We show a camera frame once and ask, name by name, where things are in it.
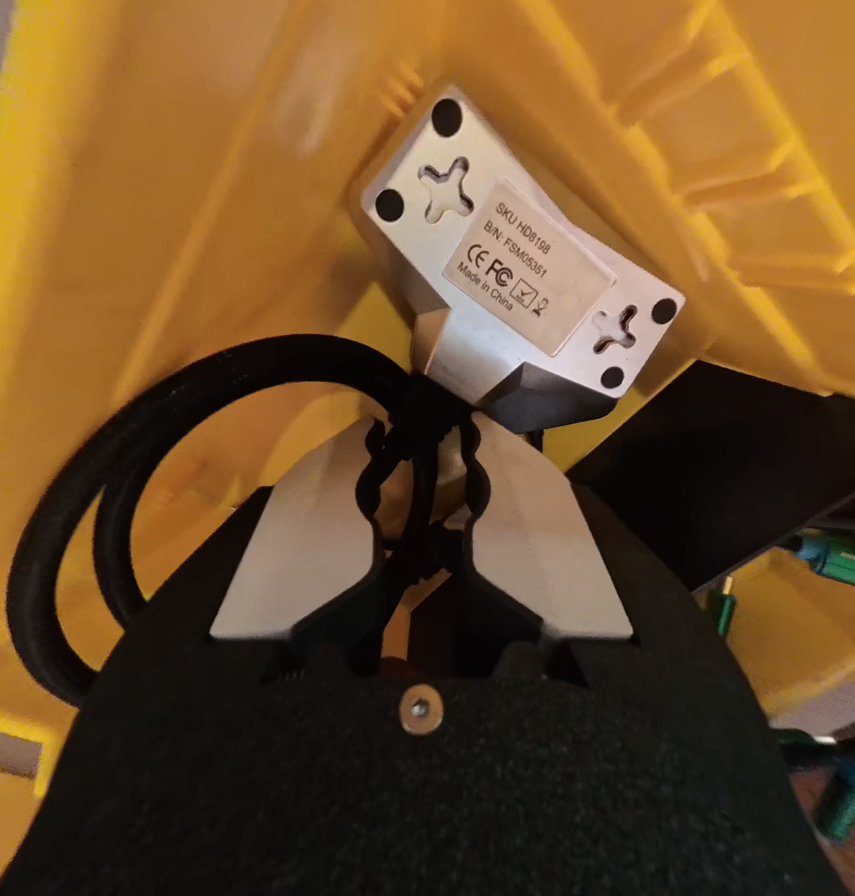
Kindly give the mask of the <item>black hdmi switch with cable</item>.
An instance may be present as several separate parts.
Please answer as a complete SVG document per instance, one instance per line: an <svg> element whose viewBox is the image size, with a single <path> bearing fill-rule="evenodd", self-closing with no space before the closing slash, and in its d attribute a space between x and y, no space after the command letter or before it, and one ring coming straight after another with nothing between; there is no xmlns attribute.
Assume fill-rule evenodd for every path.
<svg viewBox="0 0 855 896"><path fill-rule="evenodd" d="M337 644L353 668L377 666L383 628L404 591L438 569L466 580L465 668L482 670L511 642L554 646L531 611L481 581L468 520L489 497L477 472L474 420L522 437L602 419L668 334L686 299L572 223L486 118L449 87L356 190L357 212L414 317L401 366L340 336L283 334L202 357L124 404L63 464L33 509L7 580L11 642L31 678L80 706L99 672L74 650L56 609L72 537L98 501L93 562L123 628L147 615L132 559L142 493L204 421L256 393L336 385L376 403L371 460L356 499L380 531L384 559L359 585L276 642L293 665Z"/></svg>

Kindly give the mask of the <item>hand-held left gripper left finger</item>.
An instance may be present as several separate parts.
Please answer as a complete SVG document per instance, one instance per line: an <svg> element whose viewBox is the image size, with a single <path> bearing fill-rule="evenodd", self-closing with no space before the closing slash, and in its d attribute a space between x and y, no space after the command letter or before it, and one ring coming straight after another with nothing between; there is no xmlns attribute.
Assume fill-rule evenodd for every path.
<svg viewBox="0 0 855 896"><path fill-rule="evenodd" d="M214 640L286 637L377 570L380 531L356 499L375 424L355 421L275 482L210 626Z"/></svg>

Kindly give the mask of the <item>black bin divider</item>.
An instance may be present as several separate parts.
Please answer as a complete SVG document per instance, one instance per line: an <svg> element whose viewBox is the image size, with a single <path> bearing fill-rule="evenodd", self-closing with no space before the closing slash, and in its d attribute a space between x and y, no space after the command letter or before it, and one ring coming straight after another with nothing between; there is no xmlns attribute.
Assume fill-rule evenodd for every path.
<svg viewBox="0 0 855 896"><path fill-rule="evenodd" d="M699 590L855 497L855 398L696 362L568 476Z"/></svg>

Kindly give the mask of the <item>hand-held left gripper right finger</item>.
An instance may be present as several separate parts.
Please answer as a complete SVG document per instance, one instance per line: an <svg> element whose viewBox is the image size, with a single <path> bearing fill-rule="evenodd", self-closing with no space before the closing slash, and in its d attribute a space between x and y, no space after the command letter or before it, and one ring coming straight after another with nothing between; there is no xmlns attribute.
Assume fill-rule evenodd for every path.
<svg viewBox="0 0 855 896"><path fill-rule="evenodd" d="M495 421L474 422L477 472L489 479L467 524L478 578L534 613L545 635L629 640L633 626L565 474Z"/></svg>

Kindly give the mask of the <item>yellow plastic bin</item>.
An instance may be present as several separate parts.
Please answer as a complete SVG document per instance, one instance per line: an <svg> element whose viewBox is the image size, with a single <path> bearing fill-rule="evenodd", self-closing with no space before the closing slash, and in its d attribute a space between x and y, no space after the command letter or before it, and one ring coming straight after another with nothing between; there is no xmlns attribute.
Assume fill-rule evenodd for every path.
<svg viewBox="0 0 855 896"><path fill-rule="evenodd" d="M32 812L75 711L5 621L30 513L86 434L211 351L408 335L350 186L453 83L561 207L687 297L614 422L691 361L855 397L855 2L14 2L0 68L0 772Z"/></svg>

